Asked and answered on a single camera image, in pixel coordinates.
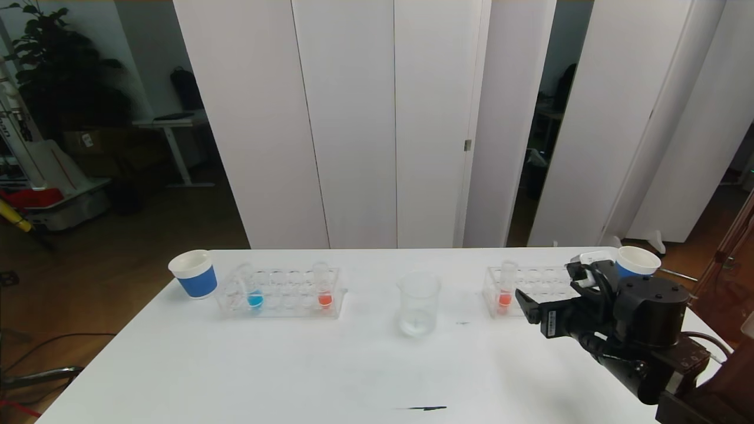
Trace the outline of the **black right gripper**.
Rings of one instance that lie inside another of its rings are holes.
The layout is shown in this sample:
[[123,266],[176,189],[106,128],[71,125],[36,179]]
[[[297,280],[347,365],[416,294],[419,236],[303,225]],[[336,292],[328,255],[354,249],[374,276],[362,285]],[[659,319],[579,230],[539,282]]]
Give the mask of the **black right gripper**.
[[530,324],[540,324],[547,339],[569,336],[584,350],[590,350],[590,339],[596,330],[596,305],[579,296],[568,300],[541,303],[540,305],[519,288],[515,298],[523,316]]

